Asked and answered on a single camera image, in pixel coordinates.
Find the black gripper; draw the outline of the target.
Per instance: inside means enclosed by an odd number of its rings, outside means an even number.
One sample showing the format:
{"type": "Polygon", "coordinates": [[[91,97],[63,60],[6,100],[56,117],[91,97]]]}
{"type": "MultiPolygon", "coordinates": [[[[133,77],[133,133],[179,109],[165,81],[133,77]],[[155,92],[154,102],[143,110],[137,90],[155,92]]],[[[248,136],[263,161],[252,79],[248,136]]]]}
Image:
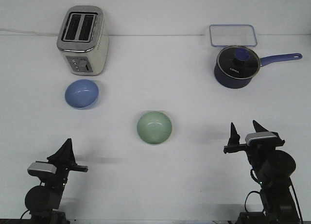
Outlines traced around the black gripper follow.
{"type": "MultiPolygon", "coordinates": [[[[266,128],[261,126],[256,120],[252,120],[253,127],[256,133],[268,132],[266,128]]],[[[265,143],[255,144],[247,146],[246,143],[240,144],[240,135],[238,134],[234,123],[230,124],[230,137],[228,144],[224,146],[224,153],[237,153],[244,151],[246,153],[249,164],[252,168],[260,167],[264,161],[267,159],[268,154],[276,149],[276,147],[281,147],[284,145],[285,140],[281,139],[276,132],[275,134],[278,139],[270,140],[265,143]]]]}
{"type": "Polygon", "coordinates": [[[55,154],[47,157],[47,160],[50,163],[48,163],[49,168],[42,172],[40,181],[55,192],[64,191],[70,171],[88,171],[88,166],[76,164],[71,138],[68,138],[55,154]]]}

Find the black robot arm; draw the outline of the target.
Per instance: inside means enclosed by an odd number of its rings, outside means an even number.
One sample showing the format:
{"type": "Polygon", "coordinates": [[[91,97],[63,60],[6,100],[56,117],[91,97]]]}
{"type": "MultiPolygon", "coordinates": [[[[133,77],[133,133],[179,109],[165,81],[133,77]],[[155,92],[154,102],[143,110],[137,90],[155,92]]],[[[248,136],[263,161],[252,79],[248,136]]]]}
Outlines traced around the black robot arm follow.
{"type": "Polygon", "coordinates": [[[240,143],[240,135],[234,124],[230,126],[230,138],[224,147],[224,153],[244,151],[251,165],[250,175],[260,185],[263,210],[245,209],[238,216],[238,224],[301,224],[302,214],[297,195],[291,181],[296,169],[293,157],[278,148],[283,146],[277,132],[271,132],[253,121],[254,133],[240,143]]]}
{"type": "Polygon", "coordinates": [[[30,176],[39,178],[40,184],[31,188],[25,196],[31,224],[69,224],[59,206],[70,171],[87,172],[88,166],[75,161],[72,139],[68,138],[47,161],[35,161],[27,169],[30,176]]]}

